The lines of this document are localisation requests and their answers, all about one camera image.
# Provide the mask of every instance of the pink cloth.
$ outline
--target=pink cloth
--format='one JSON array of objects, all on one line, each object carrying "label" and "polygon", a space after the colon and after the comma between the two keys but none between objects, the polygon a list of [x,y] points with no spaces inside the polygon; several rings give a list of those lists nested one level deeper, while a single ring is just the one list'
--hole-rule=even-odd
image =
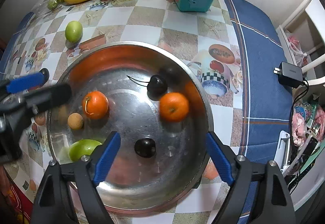
[{"label": "pink cloth", "polygon": [[319,124],[321,124],[321,128],[317,133],[317,137],[316,139],[318,141],[322,141],[323,140],[323,136],[324,136],[324,130],[325,130],[325,112],[324,110],[321,108],[320,105],[318,105],[317,107],[317,112],[316,112],[316,116],[315,116],[315,121]]},{"label": "pink cloth", "polygon": [[292,116],[292,138],[296,146],[302,146],[307,139],[305,122],[299,113]]}]

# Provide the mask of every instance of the white device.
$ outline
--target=white device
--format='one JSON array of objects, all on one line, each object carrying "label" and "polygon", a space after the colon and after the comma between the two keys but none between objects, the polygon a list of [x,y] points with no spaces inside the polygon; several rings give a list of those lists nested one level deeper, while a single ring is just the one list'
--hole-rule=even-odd
[{"label": "white device", "polygon": [[277,162],[280,170],[285,170],[290,164],[290,134],[281,131],[279,135],[279,140],[277,142],[277,150],[275,152],[274,161]]}]

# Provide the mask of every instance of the blue gripper pad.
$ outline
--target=blue gripper pad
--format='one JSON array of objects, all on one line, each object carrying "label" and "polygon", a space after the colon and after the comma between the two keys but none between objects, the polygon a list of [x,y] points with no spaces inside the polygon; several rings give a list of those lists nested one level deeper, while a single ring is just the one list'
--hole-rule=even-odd
[{"label": "blue gripper pad", "polygon": [[100,182],[105,181],[120,146],[121,136],[119,133],[115,133],[95,166],[95,175],[93,178],[95,186],[98,186]]},{"label": "blue gripper pad", "polygon": [[231,186],[235,180],[232,177],[230,162],[227,160],[210,133],[206,134],[205,143],[206,150],[210,155],[214,166],[221,177],[221,180]]},{"label": "blue gripper pad", "polygon": [[42,84],[44,84],[44,75],[42,73],[35,73],[11,80],[6,88],[8,93],[15,94]]}]

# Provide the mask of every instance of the green apple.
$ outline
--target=green apple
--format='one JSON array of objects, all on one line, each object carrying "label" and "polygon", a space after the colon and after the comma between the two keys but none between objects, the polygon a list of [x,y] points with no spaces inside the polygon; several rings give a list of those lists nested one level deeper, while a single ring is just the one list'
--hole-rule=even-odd
[{"label": "green apple", "polygon": [[65,28],[65,37],[71,42],[75,43],[82,37],[82,25],[79,21],[70,21]]},{"label": "green apple", "polygon": [[71,161],[76,162],[83,155],[91,155],[98,145],[101,145],[101,143],[96,140],[83,139],[76,141],[69,148],[69,157]]}]

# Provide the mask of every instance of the green packaging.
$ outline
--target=green packaging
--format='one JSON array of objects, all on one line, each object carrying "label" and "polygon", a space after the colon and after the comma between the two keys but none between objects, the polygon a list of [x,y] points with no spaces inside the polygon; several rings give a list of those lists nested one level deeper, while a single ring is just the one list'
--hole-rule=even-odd
[{"label": "green packaging", "polygon": [[320,99],[320,95],[312,94],[308,98],[308,103],[311,104],[312,110],[311,110],[311,115],[307,120],[307,128],[311,128],[313,126],[315,116],[317,113],[317,106],[318,106],[318,101]]}]

